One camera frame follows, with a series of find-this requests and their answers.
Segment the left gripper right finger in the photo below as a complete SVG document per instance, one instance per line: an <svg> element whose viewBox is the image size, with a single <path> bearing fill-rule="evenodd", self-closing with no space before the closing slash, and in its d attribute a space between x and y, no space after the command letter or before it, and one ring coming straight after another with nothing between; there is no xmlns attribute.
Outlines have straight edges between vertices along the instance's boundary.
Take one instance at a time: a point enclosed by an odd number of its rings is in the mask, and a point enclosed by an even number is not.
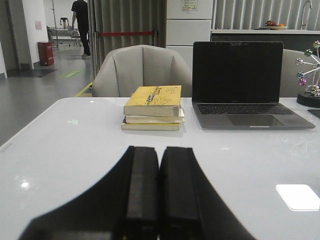
<svg viewBox="0 0 320 240"><path fill-rule="evenodd" d="M159 192L162 240L254 239L211 185L192 148L166 148Z"/></svg>

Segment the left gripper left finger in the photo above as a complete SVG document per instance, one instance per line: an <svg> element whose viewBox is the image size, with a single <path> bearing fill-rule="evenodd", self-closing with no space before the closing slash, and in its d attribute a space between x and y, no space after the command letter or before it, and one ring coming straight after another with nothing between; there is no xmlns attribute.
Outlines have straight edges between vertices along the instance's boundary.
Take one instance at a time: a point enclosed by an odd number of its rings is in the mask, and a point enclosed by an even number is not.
<svg viewBox="0 0 320 240"><path fill-rule="evenodd" d="M21 240L156 240L158 157L152 147L129 146L96 184L34 218Z"/></svg>

